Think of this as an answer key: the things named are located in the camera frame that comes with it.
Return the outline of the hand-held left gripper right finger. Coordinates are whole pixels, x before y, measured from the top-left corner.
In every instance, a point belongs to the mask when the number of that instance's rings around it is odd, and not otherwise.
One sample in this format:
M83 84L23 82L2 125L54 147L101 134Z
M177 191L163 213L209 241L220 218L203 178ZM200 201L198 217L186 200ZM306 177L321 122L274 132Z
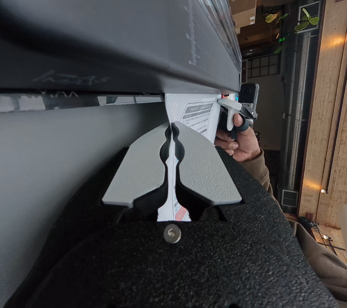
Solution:
M238 204L242 197L214 144L181 122L172 123L175 142L176 197L190 218L206 208Z

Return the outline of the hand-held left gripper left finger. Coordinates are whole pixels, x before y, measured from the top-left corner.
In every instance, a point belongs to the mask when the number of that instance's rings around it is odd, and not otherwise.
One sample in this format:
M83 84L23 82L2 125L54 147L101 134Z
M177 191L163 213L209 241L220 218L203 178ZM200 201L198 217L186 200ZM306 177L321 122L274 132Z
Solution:
M131 144L102 198L103 204L137 208L149 216L168 197L171 127L164 123Z

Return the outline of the white printed laminated sheet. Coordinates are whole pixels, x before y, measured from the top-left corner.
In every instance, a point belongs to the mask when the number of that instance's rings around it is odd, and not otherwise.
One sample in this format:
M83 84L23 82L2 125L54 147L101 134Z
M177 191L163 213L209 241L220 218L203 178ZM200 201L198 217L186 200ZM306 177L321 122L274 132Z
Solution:
M176 121L200 133L212 143L215 140L220 116L217 100L219 94L165 94L165 106L169 123ZM186 208L176 198L176 165L175 142L171 139L169 157L166 160L168 169L168 197L165 204L158 209L157 221L190 221Z

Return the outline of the black paper trimmer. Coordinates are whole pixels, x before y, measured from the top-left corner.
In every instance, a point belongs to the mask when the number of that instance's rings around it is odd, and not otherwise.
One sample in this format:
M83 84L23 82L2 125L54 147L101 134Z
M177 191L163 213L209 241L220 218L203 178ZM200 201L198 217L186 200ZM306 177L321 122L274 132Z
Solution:
M238 92L227 0L1 0L1 90Z

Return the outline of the person's right forearm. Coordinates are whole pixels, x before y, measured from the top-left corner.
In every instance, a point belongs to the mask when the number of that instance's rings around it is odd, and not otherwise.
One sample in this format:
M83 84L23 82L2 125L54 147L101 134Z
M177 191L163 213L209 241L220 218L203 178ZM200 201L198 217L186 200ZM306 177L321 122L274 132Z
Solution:
M275 203L279 203L273 196L272 186L268 168L265 165L264 153L260 149L259 155L249 161L240 162L270 194ZM306 257L306 260L313 268L316 275L340 307L347 307L347 266L337 255L329 251L323 245L318 244L306 229L298 222L289 220L294 236Z

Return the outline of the person's right hand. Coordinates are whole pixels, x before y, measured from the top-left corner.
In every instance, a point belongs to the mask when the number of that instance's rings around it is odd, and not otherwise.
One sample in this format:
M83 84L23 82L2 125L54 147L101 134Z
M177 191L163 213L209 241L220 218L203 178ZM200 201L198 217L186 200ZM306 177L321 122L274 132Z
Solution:
M223 129L217 128L214 144L233 156L237 162L247 162L261 154L257 138L251 127L243 132L238 131L236 140L232 139L231 135Z

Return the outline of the green leafy plant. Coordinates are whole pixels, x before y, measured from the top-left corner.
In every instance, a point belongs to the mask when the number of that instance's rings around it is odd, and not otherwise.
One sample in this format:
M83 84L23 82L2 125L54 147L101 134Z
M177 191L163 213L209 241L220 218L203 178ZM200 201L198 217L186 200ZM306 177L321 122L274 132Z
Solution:
M282 52L284 45L287 43L287 40L290 36L292 36L295 33L302 32L306 29L307 26L313 26L314 28L317 27L320 18L319 16L312 16L305 8L301 9L303 16L299 15L298 23L293 28L293 32L288 33L287 35L284 35L283 37L286 37L286 40L282 43L279 43L277 39L277 48L273 51L274 55L278 55ZM270 29L270 36L272 35L273 29L280 23L282 23L284 20L287 19L287 17L291 17L291 11L289 10L288 13L285 14L279 14L279 13L269 13L265 17L265 23L269 26Z

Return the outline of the silver ventilation duct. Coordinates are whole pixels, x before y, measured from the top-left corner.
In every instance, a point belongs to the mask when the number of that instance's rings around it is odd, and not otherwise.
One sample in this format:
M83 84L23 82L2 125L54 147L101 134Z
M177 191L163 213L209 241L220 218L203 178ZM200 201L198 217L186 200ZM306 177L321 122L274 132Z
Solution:
M318 37L313 31L296 34L293 62L289 65L289 137L284 185L295 192L299 192L301 185Z

